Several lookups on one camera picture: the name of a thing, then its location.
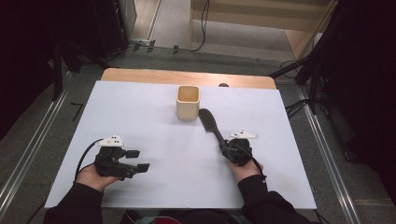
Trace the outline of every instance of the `gray carpet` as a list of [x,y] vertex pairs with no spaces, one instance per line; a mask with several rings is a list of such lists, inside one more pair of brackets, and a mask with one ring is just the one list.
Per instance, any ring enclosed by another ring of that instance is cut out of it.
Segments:
[[[147,54],[145,49],[121,53],[110,62],[113,66],[121,68],[147,68],[178,70],[192,72],[209,72],[223,74],[240,74],[265,76],[278,69],[281,62],[265,61],[251,58],[233,56],[220,56],[199,52],[179,52],[173,55],[172,50],[156,49]],[[25,223],[35,209],[47,198],[50,184],[57,175],[64,154],[78,126],[78,119],[72,121],[77,108],[71,103],[85,104],[88,101],[92,87],[96,80],[101,78],[103,70],[96,64],[85,64],[80,73],[73,74],[70,92],[53,122],[33,164],[24,178],[14,200],[9,206],[2,223]],[[296,87],[289,78],[280,77],[276,80],[285,105],[290,105],[299,100]],[[35,128],[44,116],[50,104],[52,88],[49,87],[23,114],[8,135],[0,142],[2,156],[0,161],[3,169],[0,171],[0,181],[5,183],[32,138]],[[326,137],[332,147],[338,165],[348,184],[354,199],[386,199],[387,194],[381,184],[368,167],[353,165],[346,162],[340,149],[339,141],[332,130],[328,119],[319,114],[320,121]],[[347,223],[340,203],[336,197],[332,182],[327,173],[323,159],[318,151],[318,145],[312,133],[303,110],[290,120],[297,145],[303,159],[308,180],[312,186],[318,211],[332,224]],[[358,205],[362,223],[396,223],[394,206]],[[312,211],[299,211],[311,220],[317,220]],[[41,209],[33,223],[41,223],[45,210]],[[122,211],[104,211],[105,223],[119,223]]]

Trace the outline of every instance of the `black long-sleeve shirt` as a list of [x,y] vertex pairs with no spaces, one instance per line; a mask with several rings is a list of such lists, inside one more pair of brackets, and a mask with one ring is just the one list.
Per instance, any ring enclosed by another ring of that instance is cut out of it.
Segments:
[[[260,224],[308,224],[308,219],[298,214],[294,207],[275,191],[267,191],[259,175],[253,175],[239,182],[238,188],[244,199],[243,215],[252,223]],[[61,202],[50,208],[44,224],[52,223],[102,223],[101,202],[103,193],[82,184],[74,184]],[[190,223],[233,223],[224,213],[200,210],[183,216]]]

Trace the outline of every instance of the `beige cup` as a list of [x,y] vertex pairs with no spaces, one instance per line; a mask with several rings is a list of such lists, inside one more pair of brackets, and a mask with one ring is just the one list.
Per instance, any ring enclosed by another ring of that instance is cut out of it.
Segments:
[[196,86],[179,86],[177,88],[177,117],[183,120],[194,120],[198,117],[199,88]]

